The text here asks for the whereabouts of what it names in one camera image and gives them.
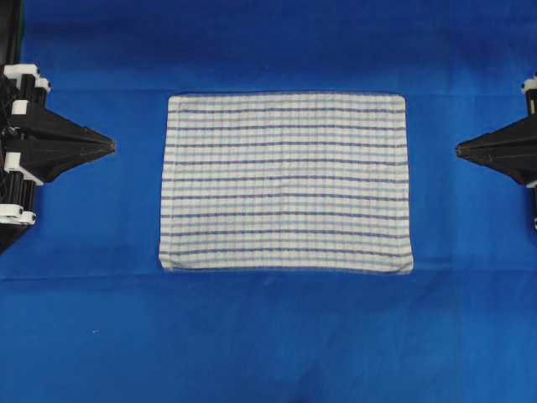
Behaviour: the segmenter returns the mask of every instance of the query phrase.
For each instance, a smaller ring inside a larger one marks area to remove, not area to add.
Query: blue background
[[[0,258],[0,402],[535,402],[528,192],[457,160],[525,116],[535,1],[26,2],[49,107],[117,141]],[[405,95],[411,275],[181,273],[158,261],[176,92]]]

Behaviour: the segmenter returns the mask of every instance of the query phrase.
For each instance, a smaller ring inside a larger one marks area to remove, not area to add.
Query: checkered towel
[[[171,97],[162,265],[410,271],[404,118],[385,94]]]

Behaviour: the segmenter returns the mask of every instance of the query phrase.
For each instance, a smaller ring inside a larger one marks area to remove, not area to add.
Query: white towel with blue stripes
[[[169,99],[167,270],[412,270],[405,102],[354,92]]]

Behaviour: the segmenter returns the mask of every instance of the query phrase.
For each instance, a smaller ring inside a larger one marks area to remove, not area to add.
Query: blue cloth surface
[[[49,107],[117,141],[0,257],[0,401],[535,402],[528,192],[455,145],[525,115],[537,3],[26,1]],[[177,92],[405,95],[414,272],[162,272]]]

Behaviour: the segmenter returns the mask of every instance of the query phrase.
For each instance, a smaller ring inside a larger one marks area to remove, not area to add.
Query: blue stripe
[[[360,151],[359,149],[353,149],[353,150],[330,150],[330,149],[269,149],[269,150],[260,150],[260,151],[223,151],[223,152],[217,152],[217,151],[202,151],[193,153],[191,151],[181,151],[177,152],[176,150],[167,150],[164,154],[165,158],[171,158],[174,156],[182,157],[188,156],[188,157],[227,157],[227,156],[233,156],[233,157],[239,157],[239,156],[254,156],[254,155],[280,155],[284,154],[289,156],[289,154],[296,154],[296,155],[311,155],[311,154],[334,154],[334,155],[353,155],[353,156],[360,156],[360,157],[384,157],[384,158],[393,158],[393,157],[399,157],[399,158],[406,158],[406,150],[398,150],[397,152],[392,153],[376,153],[376,152],[368,152],[365,150]]]
[[[290,242],[290,243],[312,243],[312,242],[315,242],[315,239],[313,238],[307,238],[307,239],[297,239],[297,238],[292,238],[292,239],[283,239],[283,241],[285,242]],[[218,243],[225,243],[225,244],[228,244],[228,243],[237,243],[237,244],[241,244],[241,243],[260,243],[260,242],[263,242],[263,243],[271,243],[271,242],[275,242],[275,243],[279,243],[279,242],[282,242],[282,239],[280,238],[270,238],[270,239],[265,239],[265,238],[249,238],[249,239],[202,239],[202,240],[197,240],[197,241],[183,241],[183,242],[171,242],[171,241],[161,241],[161,244],[165,244],[166,246],[192,246],[192,245],[210,245],[210,244],[218,244]],[[346,240],[343,240],[343,239],[338,239],[337,241],[332,241],[331,243],[337,243],[338,245],[362,245],[362,246],[372,246],[374,248],[393,248],[393,249],[405,249],[405,248],[410,248],[410,242],[406,242],[406,243],[393,243],[393,244],[390,244],[390,243],[380,243],[380,242],[367,242],[367,241],[346,241]]]
[[[260,107],[260,108],[242,108],[242,109],[176,109],[169,113],[202,113],[202,114],[220,114],[220,113],[266,113],[266,112],[356,112],[356,113],[404,113],[404,109],[382,109],[359,107]]]
[[[175,222],[170,224],[160,224],[161,229],[171,229],[171,228],[195,228],[195,227],[232,227],[236,225],[236,222]],[[406,229],[405,225],[380,225],[380,224],[364,224],[356,222],[341,222],[341,221],[307,221],[303,220],[274,220],[274,221],[265,221],[265,222],[245,222],[248,226],[254,226],[258,228],[262,225],[271,225],[277,228],[281,228],[285,225],[332,225],[334,227],[343,228],[362,228],[362,229],[387,229],[387,230],[402,230]]]
[[[397,126],[393,128],[385,128],[382,126],[355,126],[347,124],[263,124],[263,125],[245,125],[245,126],[217,126],[217,127],[181,127],[181,126],[168,126],[168,130],[175,130],[178,132],[198,131],[198,132],[214,132],[224,130],[259,130],[266,128],[351,128],[353,130],[372,130],[372,131],[389,131],[395,132],[405,130],[405,126]]]
[[[174,204],[166,204],[170,201],[162,201],[162,204],[160,206],[160,209],[162,211],[166,210],[181,210],[181,209],[192,209],[192,208],[204,208],[204,209],[219,209],[219,208],[260,208],[260,207],[275,207],[280,209],[281,207],[281,201],[275,200],[273,202],[268,203],[255,203],[252,204],[251,202],[248,203],[217,203],[217,204],[201,204],[200,202],[196,203],[193,206],[190,207],[178,207]],[[390,206],[390,205],[378,205],[378,204],[359,204],[359,203],[327,203],[326,201],[313,201],[313,202],[307,202],[307,201],[293,201],[294,207],[315,207],[320,208],[323,206],[332,208],[348,208],[350,210],[355,210],[357,208],[364,209],[364,210],[375,210],[375,211],[385,211],[385,212],[399,212],[401,210],[401,206]]]
[[[255,138],[266,138],[267,136],[280,136],[280,137],[307,137],[310,138],[316,138],[316,137],[348,137],[348,138],[357,138],[357,139],[402,139],[405,140],[404,133],[239,133],[239,134],[226,134],[226,137],[223,138],[221,133],[215,133],[213,135],[210,135],[208,133],[199,133],[199,134],[184,134],[184,133],[171,133],[168,132],[166,135],[167,141],[170,139],[255,139]]]
[[[274,145],[340,145],[342,147],[364,147],[375,149],[405,149],[406,144],[346,143],[342,141],[268,141],[259,143],[219,143],[219,144],[166,144],[171,148],[228,148],[228,147],[265,147]]]
[[[407,179],[378,179],[378,178],[353,178],[350,176],[330,175],[287,175],[287,176],[243,176],[238,178],[167,178],[163,182],[235,182],[235,181],[287,181],[299,180],[329,180],[329,181],[353,181],[367,183],[409,183]]]
[[[300,170],[304,170],[304,171],[307,171],[307,172],[311,172],[313,170],[318,170],[319,167],[318,166],[307,166],[307,165],[302,165],[302,166],[299,166],[299,167],[296,167],[295,170],[297,171],[300,171]],[[381,171],[381,170],[364,170],[364,169],[360,169],[360,168],[342,168],[342,167],[338,167],[337,168],[338,171],[341,171],[341,172],[349,172],[349,173],[353,173],[353,174],[375,174],[376,176],[379,176],[381,175],[382,173],[384,174],[389,174],[389,175],[403,175],[403,176],[406,176],[407,175],[407,172],[406,170],[387,170],[387,171]],[[269,172],[275,172],[275,173],[280,173],[281,172],[281,168],[277,167],[277,168],[269,168],[269,167],[265,167],[265,168],[238,168],[238,169],[228,169],[228,170],[223,170],[223,169],[218,169],[217,173],[219,174],[249,174],[249,173],[252,173],[252,172],[263,172],[263,173],[269,173]],[[170,174],[170,173],[175,173],[174,170],[172,171],[165,171],[165,173],[167,174]],[[188,173],[189,175],[194,175],[194,174],[202,174],[202,175],[207,175],[207,174],[215,174],[215,170],[214,169],[210,169],[210,170],[191,170],[191,169],[186,169],[186,168],[183,168],[181,170],[181,172],[179,173],[180,175],[184,175]],[[169,182],[169,181],[182,181],[183,179],[174,179],[174,178],[164,178],[163,181],[164,182]],[[394,183],[408,183],[408,180],[395,180],[395,181],[400,181],[400,182],[394,182]]]
[[[161,254],[168,254],[165,251],[161,251]],[[402,262],[402,263],[392,263],[392,262],[378,262],[374,260],[360,260],[360,259],[330,259],[330,258],[271,258],[268,256],[252,256],[251,258],[219,258],[219,259],[198,259],[198,260],[181,260],[181,261],[173,261],[170,259],[164,259],[166,262],[170,262],[171,264],[177,264],[179,267],[185,267],[189,266],[191,264],[210,264],[210,263],[225,263],[225,262],[266,262],[268,260],[278,260],[279,262],[300,262],[300,261],[315,261],[315,262],[327,262],[327,263],[349,263],[349,264],[368,264],[370,266],[381,266],[381,267],[394,267],[394,268],[402,268],[405,267],[405,265],[412,263],[412,260],[409,260],[408,262]]]
[[[214,99],[214,96],[207,95],[206,97]],[[355,100],[345,100],[345,99],[325,99],[324,97],[309,97],[309,98],[293,98],[293,97],[281,97],[279,99],[263,99],[263,100],[253,100],[248,99],[247,101],[229,101],[223,99],[224,97],[220,97],[221,101],[185,101],[184,99],[181,101],[176,101],[174,99],[170,100],[170,104],[174,104],[178,107],[189,107],[189,106],[195,106],[195,105],[201,105],[201,106],[208,106],[208,107],[219,107],[219,106],[239,106],[239,105],[263,105],[268,103],[320,103],[320,104],[327,104],[327,103],[340,103],[342,105],[396,105],[396,106],[404,106],[404,101],[402,100],[392,100],[390,98],[387,98],[385,101],[363,101],[359,99]]]
[[[300,120],[307,119],[307,117],[300,117]],[[275,120],[274,118],[266,115],[262,116],[256,116],[256,117],[249,117],[249,118],[215,118],[215,119],[208,119],[208,118],[169,118],[168,123],[176,123],[176,122],[191,122],[191,123],[197,123],[197,122],[203,122],[203,123],[231,123],[231,122],[266,122],[268,120]],[[289,117],[281,117],[278,116],[278,121],[284,122],[284,121],[296,121],[299,120],[297,117],[289,116]],[[395,122],[395,123],[405,123],[405,120],[403,118],[398,119],[390,119],[390,118],[347,118],[343,116],[330,116],[330,120],[340,120],[345,122]]]
[[[391,233],[361,233],[355,231],[339,231],[332,229],[251,229],[251,230],[235,230],[235,231],[192,231],[192,232],[179,232],[179,233],[167,233],[161,232],[163,237],[197,237],[200,235],[233,235],[233,234],[255,234],[255,233],[319,233],[330,235],[352,235],[358,237],[377,237],[377,238],[391,238],[391,239],[405,239],[408,235],[393,235]]]
[[[187,254],[233,254],[249,252],[311,252],[327,254],[370,254],[372,256],[383,256],[388,258],[408,258],[412,254],[390,254],[387,252],[373,252],[357,249],[324,249],[324,248],[236,248],[236,249],[199,249],[187,252],[170,252],[168,255],[185,256]]]
[[[222,91],[222,92],[182,92],[174,94],[173,97],[183,98],[203,98],[203,97],[273,97],[274,95],[350,95],[360,97],[385,97],[385,98],[403,98],[401,94],[386,91],[343,91],[343,90],[300,90],[300,91],[250,91],[250,92],[237,92],[237,91]]]
[[[264,197],[334,197],[337,199],[375,200],[378,202],[407,202],[408,197],[351,196],[331,193],[263,193],[258,195],[204,195],[204,196],[162,196],[162,200],[204,200],[204,199],[258,199]]]
[[[288,190],[296,190],[296,189],[322,189],[322,190],[330,190],[335,189],[338,191],[376,191],[379,193],[400,193],[401,191],[404,191],[404,189],[398,189],[395,187],[387,187],[387,188],[379,188],[379,187],[359,187],[359,186],[336,186],[336,185],[327,185],[324,183],[312,183],[312,184],[279,184],[279,185],[253,185],[253,186],[234,186],[234,191],[254,191],[259,188],[263,189],[288,189]],[[163,186],[163,191],[229,191],[229,187],[214,187],[214,186]]]
[[[208,212],[203,214],[162,214],[161,218],[203,218],[203,217],[252,217],[252,216],[331,216],[375,218],[379,220],[408,220],[406,216],[393,217],[376,214],[350,212]]]
[[[280,158],[274,160],[239,160],[239,161],[165,161],[165,165],[233,165],[233,164],[275,164],[280,162],[337,162],[340,164],[360,164],[360,165],[387,165],[401,166],[407,165],[407,161],[361,161],[361,160],[340,160],[336,158]]]

